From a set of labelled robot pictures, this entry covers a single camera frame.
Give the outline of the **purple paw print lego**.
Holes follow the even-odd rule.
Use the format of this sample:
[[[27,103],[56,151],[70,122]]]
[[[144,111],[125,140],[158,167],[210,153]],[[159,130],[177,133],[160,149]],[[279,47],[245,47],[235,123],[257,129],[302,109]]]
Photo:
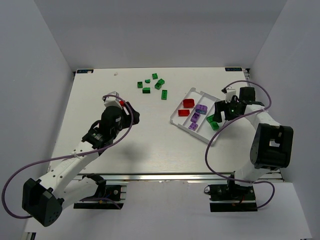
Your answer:
[[[197,104],[195,106],[195,112],[198,114],[203,114],[206,115],[208,111],[208,107],[206,105],[203,104]]]

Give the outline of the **red rounded lego brick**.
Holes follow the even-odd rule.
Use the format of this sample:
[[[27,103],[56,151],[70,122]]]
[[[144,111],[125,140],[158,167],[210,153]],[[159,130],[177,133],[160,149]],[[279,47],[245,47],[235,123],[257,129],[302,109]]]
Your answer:
[[[193,98],[185,98],[182,101],[183,107],[186,109],[193,108],[195,106],[195,100]]]

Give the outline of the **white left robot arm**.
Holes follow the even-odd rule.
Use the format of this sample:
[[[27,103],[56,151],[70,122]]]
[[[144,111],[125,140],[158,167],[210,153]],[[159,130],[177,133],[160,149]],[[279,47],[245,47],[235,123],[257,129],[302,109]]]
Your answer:
[[[68,206],[86,199],[102,198],[106,193],[106,181],[98,174],[90,173],[73,182],[88,164],[97,159],[111,146],[121,130],[140,121],[140,113],[129,102],[107,102],[101,118],[95,121],[70,158],[34,180],[29,178],[23,185],[22,208],[42,226],[52,225]]]

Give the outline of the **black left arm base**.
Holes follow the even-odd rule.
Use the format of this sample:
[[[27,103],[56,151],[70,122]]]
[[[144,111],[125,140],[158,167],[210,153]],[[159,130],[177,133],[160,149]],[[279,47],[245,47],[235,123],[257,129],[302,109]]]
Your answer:
[[[94,195],[73,204],[74,209],[82,210],[121,210],[126,199],[127,186],[110,183],[97,174],[85,174],[81,180],[94,180],[98,188]]]

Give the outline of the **green long lego plate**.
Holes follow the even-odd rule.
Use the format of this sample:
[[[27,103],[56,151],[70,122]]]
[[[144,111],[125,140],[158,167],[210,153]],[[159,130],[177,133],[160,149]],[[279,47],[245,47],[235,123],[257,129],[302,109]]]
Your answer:
[[[207,122],[208,122],[209,124],[214,123],[214,122],[215,122],[214,115],[212,114],[212,115],[208,116],[208,117],[206,118],[206,120],[207,120]]]

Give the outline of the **green long lego brick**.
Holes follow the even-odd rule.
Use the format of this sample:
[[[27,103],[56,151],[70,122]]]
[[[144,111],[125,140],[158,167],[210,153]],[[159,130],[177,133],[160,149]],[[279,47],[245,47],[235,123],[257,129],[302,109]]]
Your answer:
[[[167,100],[167,97],[168,97],[168,91],[163,89],[161,91],[161,100]]]

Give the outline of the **purple square lego brick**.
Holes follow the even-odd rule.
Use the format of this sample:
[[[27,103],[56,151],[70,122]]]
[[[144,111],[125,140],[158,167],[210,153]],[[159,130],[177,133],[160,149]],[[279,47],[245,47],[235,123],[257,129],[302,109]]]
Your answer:
[[[192,123],[189,125],[189,127],[188,127],[188,129],[190,129],[190,130],[192,130],[192,131],[196,131],[197,128],[198,128],[198,124],[195,123],[195,122],[192,122]]]

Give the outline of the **small purple lego brick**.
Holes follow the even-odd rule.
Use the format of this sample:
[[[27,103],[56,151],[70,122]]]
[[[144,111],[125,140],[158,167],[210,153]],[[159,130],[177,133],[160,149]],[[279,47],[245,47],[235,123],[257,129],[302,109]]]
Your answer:
[[[195,113],[192,115],[190,121],[196,123],[199,118],[200,118],[200,114],[199,114],[198,112],[195,112]]]

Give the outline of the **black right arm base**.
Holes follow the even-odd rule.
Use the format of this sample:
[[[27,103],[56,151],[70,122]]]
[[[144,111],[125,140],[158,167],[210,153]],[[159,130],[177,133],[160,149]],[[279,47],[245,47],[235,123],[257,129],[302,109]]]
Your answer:
[[[257,212],[253,186],[241,186],[227,180],[225,184],[210,184],[203,190],[209,196],[211,213]]]

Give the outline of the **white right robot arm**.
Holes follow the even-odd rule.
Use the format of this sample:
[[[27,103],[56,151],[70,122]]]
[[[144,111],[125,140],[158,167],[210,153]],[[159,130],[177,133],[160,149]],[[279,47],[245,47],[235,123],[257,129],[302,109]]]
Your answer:
[[[287,168],[291,160],[294,130],[275,121],[264,103],[256,100],[254,87],[222,90],[225,100],[214,104],[213,120],[217,123],[245,117],[255,129],[249,160],[230,177],[239,186],[249,187],[270,171]]]

